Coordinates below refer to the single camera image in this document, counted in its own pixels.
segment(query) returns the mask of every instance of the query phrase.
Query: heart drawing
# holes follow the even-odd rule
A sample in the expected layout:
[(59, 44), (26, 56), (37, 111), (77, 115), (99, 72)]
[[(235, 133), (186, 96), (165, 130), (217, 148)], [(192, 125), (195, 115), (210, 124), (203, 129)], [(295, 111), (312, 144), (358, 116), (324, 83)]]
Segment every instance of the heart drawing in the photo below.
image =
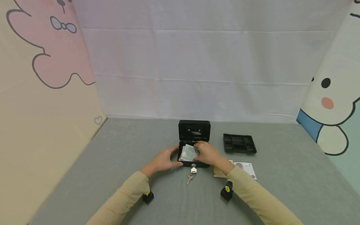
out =
[(94, 118), (94, 122), (96, 125), (100, 126), (101, 122), (103, 121), (103, 117), (102, 116), (98, 116)]

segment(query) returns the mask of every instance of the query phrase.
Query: beige sleeve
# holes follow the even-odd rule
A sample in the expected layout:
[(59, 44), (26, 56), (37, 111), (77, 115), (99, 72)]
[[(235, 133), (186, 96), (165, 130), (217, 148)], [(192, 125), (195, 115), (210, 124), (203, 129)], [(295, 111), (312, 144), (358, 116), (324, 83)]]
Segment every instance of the beige sleeve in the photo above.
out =
[(135, 172), (86, 225), (119, 225), (130, 208), (149, 190), (149, 179), (143, 173)]
[(266, 225), (302, 224), (286, 206), (238, 166), (228, 173), (227, 178), (233, 182), (233, 191)]

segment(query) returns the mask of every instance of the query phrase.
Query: card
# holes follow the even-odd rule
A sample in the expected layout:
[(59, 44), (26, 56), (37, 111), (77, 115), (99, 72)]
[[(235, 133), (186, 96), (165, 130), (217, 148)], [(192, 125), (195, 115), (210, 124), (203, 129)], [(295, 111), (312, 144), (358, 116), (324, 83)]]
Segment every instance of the card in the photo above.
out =
[(225, 174), (222, 173), (222, 171), (214, 166), (214, 177), (220, 177), (220, 178), (226, 178)]
[[(238, 166), (241, 169), (243, 169), (245, 172), (247, 172), (254, 180), (257, 180), (254, 168), (252, 167), (251, 163), (248, 163), (248, 162), (233, 162), (232, 160), (229, 160), (229, 161), (232, 164), (234, 164), (235, 166)], [(219, 168), (217, 168), (217, 167), (214, 167), (214, 177), (226, 178), (225, 174), (223, 174), (221, 172), (221, 170)]]
[(251, 163), (248, 163), (248, 162), (234, 162), (233, 164), (235, 166), (240, 167), (245, 172), (247, 172), (254, 180), (257, 180), (254, 168), (252, 167)]

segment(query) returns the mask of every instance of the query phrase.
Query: key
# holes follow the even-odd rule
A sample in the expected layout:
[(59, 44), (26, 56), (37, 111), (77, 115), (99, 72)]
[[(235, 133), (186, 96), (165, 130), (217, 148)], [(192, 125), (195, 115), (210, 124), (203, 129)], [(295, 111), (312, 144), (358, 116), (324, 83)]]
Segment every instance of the key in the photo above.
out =
[(193, 174), (189, 174), (189, 175), (188, 175), (188, 183), (187, 183), (187, 184), (189, 184), (190, 181), (191, 181), (191, 179), (193, 179), (193, 178), (194, 178), (194, 175), (193, 175)]

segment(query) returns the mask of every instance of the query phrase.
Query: pink cheek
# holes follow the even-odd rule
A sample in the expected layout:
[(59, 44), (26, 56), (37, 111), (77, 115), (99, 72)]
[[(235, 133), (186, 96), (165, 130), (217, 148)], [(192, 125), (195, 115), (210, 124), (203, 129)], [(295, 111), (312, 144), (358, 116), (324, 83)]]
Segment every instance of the pink cheek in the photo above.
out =
[(52, 0), (41, 0), (45, 5), (54, 5), (53, 1)]
[(334, 102), (328, 98), (328, 97), (324, 97), (322, 100), (321, 100), (321, 105), (323, 105), (323, 107), (325, 109), (332, 109), (334, 108)]

